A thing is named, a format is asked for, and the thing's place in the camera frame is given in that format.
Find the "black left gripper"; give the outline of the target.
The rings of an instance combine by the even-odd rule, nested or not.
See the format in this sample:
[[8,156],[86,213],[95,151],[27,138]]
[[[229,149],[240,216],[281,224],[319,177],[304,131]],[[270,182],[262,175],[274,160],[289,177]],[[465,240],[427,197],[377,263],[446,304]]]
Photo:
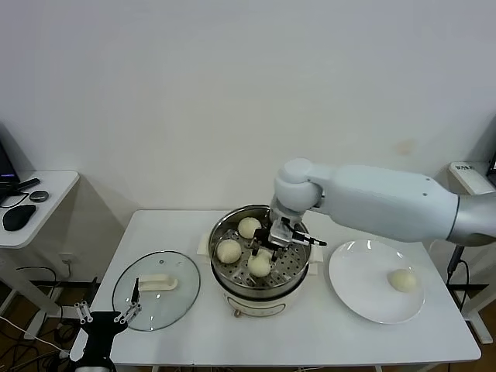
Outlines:
[[135,279],[129,306],[124,312],[90,312],[86,301],[74,304],[88,338],[80,363],[110,363],[114,338],[140,313],[139,279]]

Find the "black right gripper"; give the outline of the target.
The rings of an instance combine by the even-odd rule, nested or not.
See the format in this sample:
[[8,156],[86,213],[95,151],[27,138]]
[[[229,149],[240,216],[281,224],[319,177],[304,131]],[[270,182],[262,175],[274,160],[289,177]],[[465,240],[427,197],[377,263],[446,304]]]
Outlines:
[[[269,241],[270,230],[269,229],[256,229],[253,234],[254,242],[251,243],[251,255],[256,257],[260,246],[270,246],[271,242]],[[281,249],[274,250],[271,259],[277,260],[281,255]]]

